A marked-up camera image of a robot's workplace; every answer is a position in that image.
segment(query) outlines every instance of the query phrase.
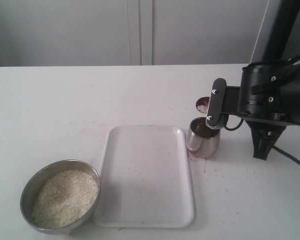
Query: black cable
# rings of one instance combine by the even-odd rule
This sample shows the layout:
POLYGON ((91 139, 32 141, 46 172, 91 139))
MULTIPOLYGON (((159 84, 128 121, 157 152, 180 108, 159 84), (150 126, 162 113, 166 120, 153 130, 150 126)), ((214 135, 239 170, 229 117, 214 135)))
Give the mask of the black cable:
POLYGON ((228 127, 227 127, 227 121, 228 121, 228 118, 227 118, 227 117, 224 118, 223 126, 224 126, 224 129, 225 129, 225 130, 228 130, 228 131, 235 131, 235 130, 237 130, 238 128, 240 128, 241 125, 244 123, 244 120, 241 118, 239 124, 238 124, 236 127, 234 127, 234 128, 228 128, 228 127))
POLYGON ((296 159, 294 156, 290 155, 289 153, 281 150, 280 148, 278 148, 277 146, 273 146, 272 147, 274 150, 276 150, 278 153, 286 156, 287 158, 291 159, 292 161, 294 161, 296 164, 300 165, 300 161, 298 159, 296 159))

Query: bowl rim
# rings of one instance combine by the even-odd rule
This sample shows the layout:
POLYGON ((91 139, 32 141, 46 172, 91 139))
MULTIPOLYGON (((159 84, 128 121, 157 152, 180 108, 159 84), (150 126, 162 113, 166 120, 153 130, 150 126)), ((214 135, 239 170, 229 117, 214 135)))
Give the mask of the bowl rim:
POLYGON ((96 207, 95 205, 98 204, 98 197, 100 195, 100 192, 101 192, 101 184, 100 184, 100 177, 99 177, 99 174, 98 172, 95 170, 95 168, 85 162, 85 161, 81 161, 81 160, 77 160, 77 159, 65 159, 65 160, 60 160, 60 161, 55 161, 55 162, 52 162, 50 163, 49 165, 41 168, 39 171, 37 171, 30 179, 29 181, 26 183, 26 185, 24 186, 23 188, 23 191, 21 193, 21 197, 20 197, 20 211, 21 211, 21 214, 24 218, 24 220, 31 226, 33 227, 34 229, 37 229, 38 231, 40 232, 54 232, 54 231, 62 231, 63 229, 68 229, 69 226, 71 225, 74 225, 76 222, 80 221, 82 218, 86 217, 88 214, 90 214, 90 210, 94 207, 96 207), (28 218, 25 216, 25 213, 24 213, 24 207, 23 207, 23 200, 24 200, 24 197, 25 197, 25 194, 26 194, 26 190, 28 189, 27 187, 29 186, 30 182, 35 178, 37 177, 42 171, 44 171, 45 169, 47 168, 50 168, 52 167, 53 165, 57 164, 57 163, 61 163, 61 162, 80 162, 80 163, 83 163, 83 164, 86 164, 88 165, 92 170, 93 172, 95 173, 96 175, 96 178, 98 180, 98 193, 96 194, 96 197, 95 197, 95 200, 94 200, 94 203, 92 204, 92 206, 88 209, 88 211, 86 211, 86 213, 84 215, 82 215, 80 218, 78 218, 77 220, 75 220, 74 222, 68 224, 68 225, 65 225, 65 226, 62 226, 62 227, 58 227, 58 228, 44 228, 44 227, 40 227, 40 226, 37 226, 35 224, 33 224, 32 222, 30 222, 28 220, 28 218))

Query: stainless steel cup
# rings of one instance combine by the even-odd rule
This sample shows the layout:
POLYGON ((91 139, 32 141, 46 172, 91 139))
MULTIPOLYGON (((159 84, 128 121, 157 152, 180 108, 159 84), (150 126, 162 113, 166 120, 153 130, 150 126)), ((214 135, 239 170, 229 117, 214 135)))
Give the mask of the stainless steel cup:
POLYGON ((218 149, 220 129, 210 129, 205 117, 198 117, 190 123, 186 135, 186 147, 195 157, 208 158, 218 149))

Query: white tray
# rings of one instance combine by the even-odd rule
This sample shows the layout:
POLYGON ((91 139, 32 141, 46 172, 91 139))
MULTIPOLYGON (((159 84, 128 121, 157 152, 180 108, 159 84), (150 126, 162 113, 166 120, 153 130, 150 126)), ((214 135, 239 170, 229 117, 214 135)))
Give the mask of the white tray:
POLYGON ((93 215, 98 225, 181 228, 193 220, 189 163, 180 128, 113 128, 100 171, 101 197, 93 215))

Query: white table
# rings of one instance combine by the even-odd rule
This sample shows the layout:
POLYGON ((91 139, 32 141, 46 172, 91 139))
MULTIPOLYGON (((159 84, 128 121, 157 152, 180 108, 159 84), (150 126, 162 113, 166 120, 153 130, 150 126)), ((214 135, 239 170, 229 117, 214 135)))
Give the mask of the white table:
MULTIPOLYGON (((20 213, 21 192, 40 168, 63 159, 99 163, 114 126, 186 131, 200 115, 196 100, 210 95, 216 78, 239 85, 244 66, 0 68, 0 239, 300 240, 300 166, 275 151, 267 161, 252 158, 246 124, 222 130, 214 157, 190 162, 196 216, 185 228, 118 231, 89 221, 72 236, 53 236, 20 213)), ((300 159, 300 127, 288 127, 276 145, 300 159)))

